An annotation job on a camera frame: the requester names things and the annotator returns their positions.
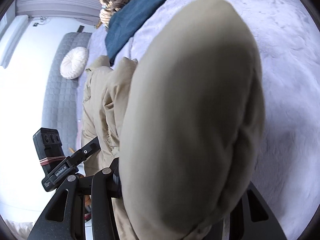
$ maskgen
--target pleated round pillow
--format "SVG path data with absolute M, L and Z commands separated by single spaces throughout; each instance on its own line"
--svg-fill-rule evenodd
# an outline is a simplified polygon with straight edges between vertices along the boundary
M 76 47 L 70 50 L 63 58 L 60 73 L 66 79 L 75 79 L 84 71 L 88 59 L 88 50 L 84 47 Z

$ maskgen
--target khaki fabric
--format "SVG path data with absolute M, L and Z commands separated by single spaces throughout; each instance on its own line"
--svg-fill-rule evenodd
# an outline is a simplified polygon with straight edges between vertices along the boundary
M 98 136 L 101 151 L 84 162 L 86 176 L 109 167 L 118 157 L 119 134 L 127 107 L 135 61 L 123 58 L 115 70 L 107 56 L 100 56 L 86 69 L 84 87 L 82 146 Z M 137 239 L 122 199 L 112 199 L 116 224 L 121 240 Z
M 264 126 L 259 51 L 224 0 L 197 0 L 134 72 L 120 140 L 124 206 L 140 240 L 202 239 L 249 185 Z

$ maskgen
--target fluffy lavender bedspread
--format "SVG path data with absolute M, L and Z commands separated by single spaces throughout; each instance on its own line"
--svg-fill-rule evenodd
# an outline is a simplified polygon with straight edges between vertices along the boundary
M 167 0 L 116 62 L 122 56 L 141 59 L 153 38 L 191 1 Z M 255 36 L 263 66 L 266 127 L 252 182 L 288 240 L 296 240 L 320 203 L 320 33 L 299 0 L 227 1 Z M 106 55 L 105 35 L 103 27 L 92 35 L 88 64 Z

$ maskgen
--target screw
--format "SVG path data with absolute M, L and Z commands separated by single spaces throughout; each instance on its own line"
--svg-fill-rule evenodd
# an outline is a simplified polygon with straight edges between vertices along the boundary
M 109 174 L 109 173 L 111 173 L 111 169 L 110 169 L 110 168 L 104 168 L 104 169 L 102 170 L 102 173 L 103 173 L 103 174 Z
M 70 181 L 70 182 L 75 181 L 75 179 L 76 179 L 76 176 L 75 176 L 75 175 L 70 175 L 70 176 L 68 177 L 68 181 Z

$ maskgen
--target gray curtain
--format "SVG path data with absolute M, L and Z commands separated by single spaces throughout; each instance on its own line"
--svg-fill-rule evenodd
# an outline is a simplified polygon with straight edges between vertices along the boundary
M 71 17 L 96 25 L 99 21 L 99 0 L 16 0 L 16 14 L 29 17 Z

